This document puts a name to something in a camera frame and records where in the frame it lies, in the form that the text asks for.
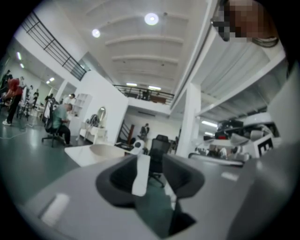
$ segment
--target man in red shirt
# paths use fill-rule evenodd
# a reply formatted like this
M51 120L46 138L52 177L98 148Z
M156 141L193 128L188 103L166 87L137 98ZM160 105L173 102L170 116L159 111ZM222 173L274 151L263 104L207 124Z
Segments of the man in red shirt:
M23 89L21 86L19 86L19 79L10 79L7 83L9 90L6 96L3 97L3 100L5 101L5 99L9 99L11 97L13 98L13 100L8 111L8 117L2 124L6 126L11 126L11 122L13 121L15 111L17 110L19 102L22 99Z

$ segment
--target white partition wall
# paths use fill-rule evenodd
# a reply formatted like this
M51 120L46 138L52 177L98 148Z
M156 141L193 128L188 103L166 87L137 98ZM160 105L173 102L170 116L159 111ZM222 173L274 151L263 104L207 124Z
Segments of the white partition wall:
M96 71L89 71L83 76L75 95L80 93L92 96L84 120L97 114L101 107L106 108L107 140L115 143L127 110L128 98Z

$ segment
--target white shelving unit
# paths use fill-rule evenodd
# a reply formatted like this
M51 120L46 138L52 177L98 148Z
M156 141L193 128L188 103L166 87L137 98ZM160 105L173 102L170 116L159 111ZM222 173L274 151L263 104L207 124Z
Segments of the white shelving unit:
M73 105L73 109L70 114L71 119L69 129L72 136L78 135L81 123L84 121L84 117L91 100L92 96L90 94L80 93L76 96L75 104Z

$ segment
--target railing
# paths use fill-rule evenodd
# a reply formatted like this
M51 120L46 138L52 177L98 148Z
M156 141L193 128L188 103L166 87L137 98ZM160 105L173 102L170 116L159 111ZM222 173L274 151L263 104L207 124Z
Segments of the railing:
M145 88L129 87L123 85L114 85L121 93L129 98L137 98L154 103L162 103L170 105L173 101L174 95L171 93L149 90Z
M58 61L74 77L81 80L86 71L56 40L51 32L43 25L37 15L32 12L22 23L22 27L47 53Z
M133 134L133 130L134 130L135 126L132 124L131 127L129 128L125 122L123 121L120 132L119 132L119 137L118 137L118 142L121 142L121 140L123 138L125 138L124 140L126 142L126 144L130 144L131 138L132 138L132 134Z

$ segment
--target handrail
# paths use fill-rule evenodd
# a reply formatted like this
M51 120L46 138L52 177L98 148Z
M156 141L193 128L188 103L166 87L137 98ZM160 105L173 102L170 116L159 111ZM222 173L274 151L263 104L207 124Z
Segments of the handrail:
M126 97L152 101L155 103L170 105L174 98L174 95L171 93L150 90L146 88L125 85L114 85L114 87L118 89L121 93L123 93Z
M31 12L27 16L22 23L22 27L27 34L29 34L48 54L50 54L74 77L79 81L82 79L86 71L57 41L34 12Z

